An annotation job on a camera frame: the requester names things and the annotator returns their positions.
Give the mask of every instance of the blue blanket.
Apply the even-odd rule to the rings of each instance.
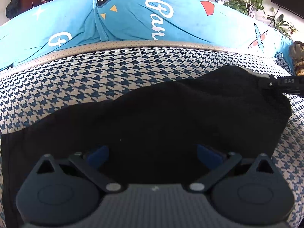
[[[117,40],[170,40],[249,49],[291,65],[277,30],[206,0],[54,0],[0,27],[0,70],[52,51]]]

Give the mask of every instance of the green plant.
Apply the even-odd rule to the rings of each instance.
[[[284,20],[284,14],[281,14],[278,18],[276,18],[279,9],[275,13],[275,9],[273,7],[270,8],[270,11],[273,12],[274,15],[265,14],[263,19],[269,20],[269,26],[272,26],[273,28],[277,29],[284,36],[291,38],[292,34],[298,32],[298,30],[289,22]]]
[[[253,9],[257,11],[263,11],[263,0],[230,0],[224,3],[224,5],[231,7],[243,14],[250,15]]]

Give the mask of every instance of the black cloth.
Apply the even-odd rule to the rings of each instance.
[[[61,109],[34,125],[2,136],[3,206],[7,228],[22,224],[14,200],[39,158],[66,158],[107,145],[100,171],[121,183],[190,183],[206,168],[196,144],[255,158],[271,156],[291,115],[288,99],[260,90],[237,66],[197,79],[163,82],[114,101]]]
[[[11,0],[9,5],[6,7],[6,16],[11,19],[17,16],[18,13],[19,0]]]

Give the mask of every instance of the brown plush object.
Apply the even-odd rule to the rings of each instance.
[[[295,41],[289,47],[289,55],[292,58],[296,75],[304,75],[304,43]]]

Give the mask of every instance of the ribbed gray surface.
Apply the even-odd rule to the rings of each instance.
[[[37,226],[26,224],[24,228]],[[108,195],[88,218],[68,228],[245,228],[219,215],[204,195],[186,192],[181,185],[130,185]],[[288,228],[284,223],[265,226]]]

